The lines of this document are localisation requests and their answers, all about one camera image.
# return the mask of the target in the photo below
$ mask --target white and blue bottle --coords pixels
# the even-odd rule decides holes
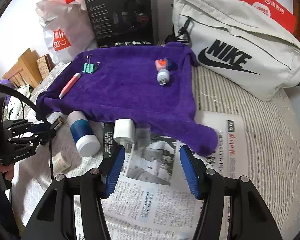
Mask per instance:
[[[95,155],[100,150],[100,143],[84,113],[81,111],[72,112],[68,116],[68,123],[79,154],[82,157]]]

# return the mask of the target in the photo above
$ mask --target headset box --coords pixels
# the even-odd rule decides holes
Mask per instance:
[[[85,0],[99,48],[156,45],[156,0]]]

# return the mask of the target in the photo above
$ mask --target pink eraser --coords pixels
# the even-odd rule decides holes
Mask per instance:
[[[155,67],[157,68],[157,71],[166,69],[168,66],[168,60],[166,58],[158,59],[155,61]]]

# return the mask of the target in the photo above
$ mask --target white nike bag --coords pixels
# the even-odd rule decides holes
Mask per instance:
[[[300,85],[300,42],[248,3],[174,0],[172,20],[176,37],[187,30],[199,64],[255,97],[270,100],[279,88]]]

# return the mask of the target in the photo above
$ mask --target purple towel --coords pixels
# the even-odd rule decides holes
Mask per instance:
[[[91,53],[91,63],[101,62],[93,74],[82,73]],[[170,82],[160,86],[156,80],[157,59],[170,58],[178,68],[170,71]],[[199,155],[210,155],[217,147],[216,132],[194,122],[191,65],[197,61],[192,50],[171,42],[165,47],[125,46],[80,53],[37,99],[44,114],[60,111],[84,112],[96,122],[132,119],[151,124],[151,130],[178,139]],[[81,78],[62,98],[58,96],[77,73]]]

